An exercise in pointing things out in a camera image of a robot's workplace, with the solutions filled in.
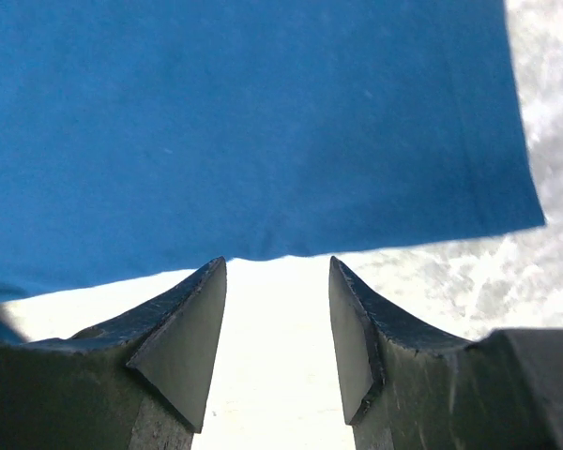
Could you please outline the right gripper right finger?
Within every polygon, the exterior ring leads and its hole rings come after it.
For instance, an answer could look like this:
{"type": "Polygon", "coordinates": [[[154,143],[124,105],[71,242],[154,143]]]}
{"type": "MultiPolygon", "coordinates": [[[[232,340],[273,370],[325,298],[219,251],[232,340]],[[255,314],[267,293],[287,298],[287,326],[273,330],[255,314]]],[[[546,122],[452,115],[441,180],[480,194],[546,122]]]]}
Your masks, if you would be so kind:
{"type": "Polygon", "coordinates": [[[563,449],[563,329],[469,341],[332,259],[328,298],[345,423],[359,449],[563,449]]]}

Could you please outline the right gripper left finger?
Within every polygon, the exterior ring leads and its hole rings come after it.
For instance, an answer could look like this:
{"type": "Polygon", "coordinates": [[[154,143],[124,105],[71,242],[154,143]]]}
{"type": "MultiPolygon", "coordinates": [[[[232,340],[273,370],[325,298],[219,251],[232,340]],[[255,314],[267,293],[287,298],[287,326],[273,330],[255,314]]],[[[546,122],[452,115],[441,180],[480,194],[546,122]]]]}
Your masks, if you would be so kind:
{"type": "Polygon", "coordinates": [[[188,449],[203,428],[226,298],[217,258],[74,336],[0,341],[0,449],[188,449]]]}

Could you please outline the blue t shirt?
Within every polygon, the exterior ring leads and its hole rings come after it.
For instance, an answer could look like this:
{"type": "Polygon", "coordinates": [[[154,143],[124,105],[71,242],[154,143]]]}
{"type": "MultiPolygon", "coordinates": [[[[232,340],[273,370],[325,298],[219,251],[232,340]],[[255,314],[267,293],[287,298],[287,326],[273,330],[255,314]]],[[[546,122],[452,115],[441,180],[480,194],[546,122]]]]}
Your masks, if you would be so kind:
{"type": "Polygon", "coordinates": [[[500,1],[0,1],[0,303],[543,222],[500,1]]]}

